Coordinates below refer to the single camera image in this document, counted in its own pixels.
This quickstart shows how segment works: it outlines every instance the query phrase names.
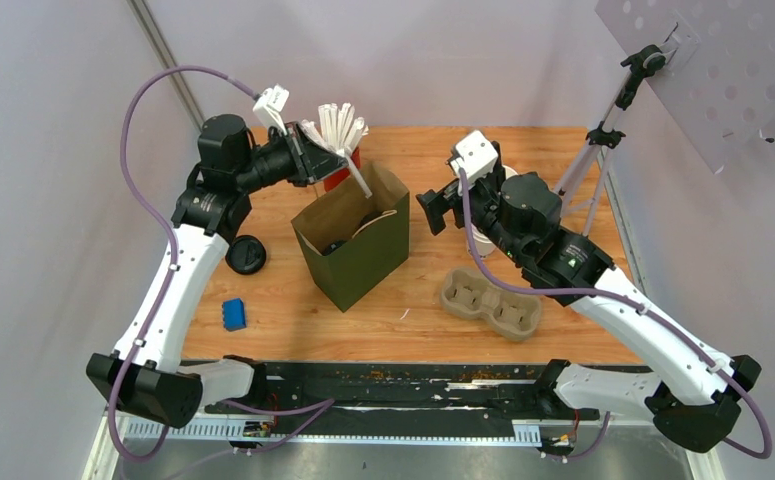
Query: open box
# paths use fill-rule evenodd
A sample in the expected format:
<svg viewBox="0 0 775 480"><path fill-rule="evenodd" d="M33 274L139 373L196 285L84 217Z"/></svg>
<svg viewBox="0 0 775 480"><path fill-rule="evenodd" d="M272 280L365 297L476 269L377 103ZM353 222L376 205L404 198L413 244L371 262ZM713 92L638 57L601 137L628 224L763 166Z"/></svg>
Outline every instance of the open box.
<svg viewBox="0 0 775 480"><path fill-rule="evenodd" d="M372 197L366 198L350 177L291 222L314 283L343 312L407 260L410 253L407 187L392 172L372 162L363 165L361 174ZM364 221L375 212L385 214ZM338 241L345 243L323 255Z"/></svg>

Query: white cylinder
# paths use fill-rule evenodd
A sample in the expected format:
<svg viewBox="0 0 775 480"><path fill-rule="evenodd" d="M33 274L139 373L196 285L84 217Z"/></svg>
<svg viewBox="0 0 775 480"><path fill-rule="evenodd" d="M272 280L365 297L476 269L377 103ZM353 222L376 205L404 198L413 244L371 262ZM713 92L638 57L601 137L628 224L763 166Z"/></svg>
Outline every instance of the white cylinder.
<svg viewBox="0 0 775 480"><path fill-rule="evenodd" d="M505 167L505 179L513 177L514 175L518 175L517 171L513 168L504 165ZM478 255L481 258L487 258L488 255L496 251L496 245L493 244L493 242L490 241L489 238L485 237L481 232L478 231L478 229L475 228L475 225L470 225L470 228L472 228L472 238L475 241L475 249L478 250ZM472 255L472 252L469 249L469 244L467 244L467 253Z"/></svg>

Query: blue block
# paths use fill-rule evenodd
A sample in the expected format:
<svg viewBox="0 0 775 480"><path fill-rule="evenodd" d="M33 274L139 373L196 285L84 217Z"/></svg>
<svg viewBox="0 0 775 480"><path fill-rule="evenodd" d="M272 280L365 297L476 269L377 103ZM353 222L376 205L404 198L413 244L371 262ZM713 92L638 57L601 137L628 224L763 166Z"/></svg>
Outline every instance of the blue block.
<svg viewBox="0 0 775 480"><path fill-rule="evenodd" d="M246 328L246 306L242 300L222 302L222 326L229 332Z"/></svg>

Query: red container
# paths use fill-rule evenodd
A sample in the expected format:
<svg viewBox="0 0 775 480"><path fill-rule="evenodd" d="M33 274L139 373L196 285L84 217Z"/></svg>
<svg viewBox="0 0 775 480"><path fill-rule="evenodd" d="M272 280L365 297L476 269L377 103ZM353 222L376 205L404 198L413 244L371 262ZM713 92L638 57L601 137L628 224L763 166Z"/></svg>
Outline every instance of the red container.
<svg viewBox="0 0 775 480"><path fill-rule="evenodd" d="M360 147L356 148L354 152L352 152L352 161L355 163L355 166L360 168ZM336 187L340 184L343 180L346 179L346 177L349 176L349 169L344 168L340 170L339 172L335 173L334 175L331 175L330 177L326 178L322 185L325 186L325 191L330 192L331 189Z"/></svg>

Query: wood grain surface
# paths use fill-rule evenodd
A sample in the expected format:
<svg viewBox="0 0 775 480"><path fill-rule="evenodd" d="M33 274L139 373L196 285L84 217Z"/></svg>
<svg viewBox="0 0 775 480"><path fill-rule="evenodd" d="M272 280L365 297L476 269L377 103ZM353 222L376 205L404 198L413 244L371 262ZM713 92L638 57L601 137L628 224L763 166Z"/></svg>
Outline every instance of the wood grain surface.
<svg viewBox="0 0 775 480"><path fill-rule="evenodd" d="M393 171L411 196L439 189L453 176L445 165L452 146L471 129L377 127L361 143L361 159ZM582 128L486 128L502 147L505 165L537 171L552 186L584 142ZM255 131L262 142L264 132ZM594 166L576 202L589 198L598 176ZM419 204L411 202L410 258L346 313L314 285L296 242L292 219L316 198L317 188L278 184L252 195L253 211L240 234L258 237L269 261L259 273L240 276L222 262L207 285L184 343L185 358L236 354L260 360L545 363L564 358L581 363L638 363L637 357L598 325L554 301L543 299L533 337L513 343L481 320L445 313L438 295L446 273L472 265L464 231L454 224L434 237ZM564 220L581 228L586 210ZM628 271L614 217L603 198L591 239ZM500 252L487 259L510 283L528 286ZM222 328L222 302L240 297L248 328Z"/></svg>

